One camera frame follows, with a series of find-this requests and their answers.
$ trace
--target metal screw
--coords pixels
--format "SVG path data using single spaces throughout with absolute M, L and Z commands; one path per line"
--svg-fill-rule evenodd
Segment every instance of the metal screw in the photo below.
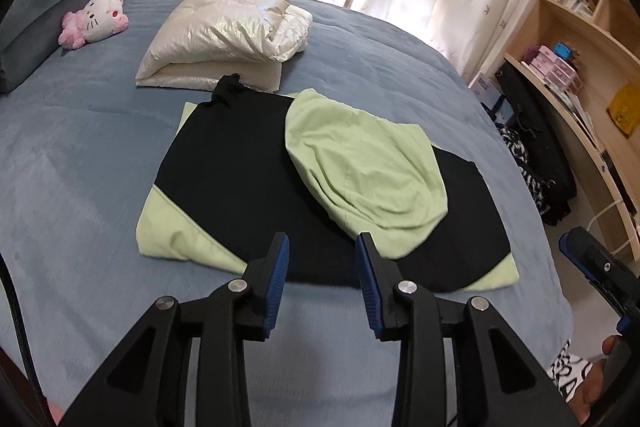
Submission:
M 413 281 L 400 281 L 398 283 L 398 289 L 402 293 L 413 293 L 418 289 L 418 285 Z
M 169 308 L 172 308 L 174 304 L 175 299 L 169 295 L 165 295 L 156 301 L 156 308 L 159 310 L 168 310 Z
M 471 305 L 478 311 L 484 312 L 489 309 L 489 301 L 484 297 L 473 297 Z
M 244 279 L 233 279 L 226 285 L 232 292 L 240 293 L 246 290 L 246 287 L 249 286 Z

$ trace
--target person's hand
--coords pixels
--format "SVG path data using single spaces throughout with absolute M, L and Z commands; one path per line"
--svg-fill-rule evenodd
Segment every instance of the person's hand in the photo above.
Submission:
M 613 349 L 613 344 L 615 344 L 617 338 L 617 335 L 611 335 L 602 343 L 602 352 L 605 355 L 611 353 L 611 349 Z M 571 407 L 580 425 L 589 419 L 591 404 L 599 399 L 602 394 L 602 386 L 604 383 L 602 370 L 606 362 L 607 359 L 602 359 L 593 364 L 593 367 L 591 367 L 585 379 L 575 390 L 574 397 L 569 400 L 569 407 Z

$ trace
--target wooden bookshelf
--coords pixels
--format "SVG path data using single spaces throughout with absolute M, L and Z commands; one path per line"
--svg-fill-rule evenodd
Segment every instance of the wooden bookshelf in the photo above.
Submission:
M 507 46 L 508 60 L 543 95 L 545 109 L 558 134 L 575 176 L 591 207 L 598 212 L 622 199 L 626 190 L 635 208 L 640 203 L 640 130 L 626 138 L 606 112 L 615 93 L 626 83 L 640 87 L 640 17 L 628 0 L 594 0 L 592 18 L 578 15 L 556 0 L 537 0 L 521 29 Z M 579 52 L 576 60 L 583 87 L 578 94 L 593 120 L 594 145 L 582 128 L 526 66 L 520 63 L 526 49 L 544 44 L 553 48 L 564 42 Z M 620 176 L 616 185 L 602 158 L 607 152 Z M 618 249 L 627 239 L 629 247 L 620 255 L 640 260 L 635 223 L 624 203 L 598 219 L 607 248 Z

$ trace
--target stuffed toy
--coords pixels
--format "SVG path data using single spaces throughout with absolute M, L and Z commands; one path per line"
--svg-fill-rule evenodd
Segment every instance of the stuffed toy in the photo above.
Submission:
M 76 50 L 87 42 L 97 42 L 129 26 L 129 18 L 122 12 L 123 0 L 90 0 L 77 12 L 67 12 L 62 17 L 62 33 L 58 44 L 68 50 Z

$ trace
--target yellow bag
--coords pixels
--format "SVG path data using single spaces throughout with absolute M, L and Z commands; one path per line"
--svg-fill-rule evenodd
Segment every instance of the yellow bag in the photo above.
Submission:
M 607 107 L 607 112 L 627 138 L 640 123 L 640 89 L 628 83 L 622 87 Z

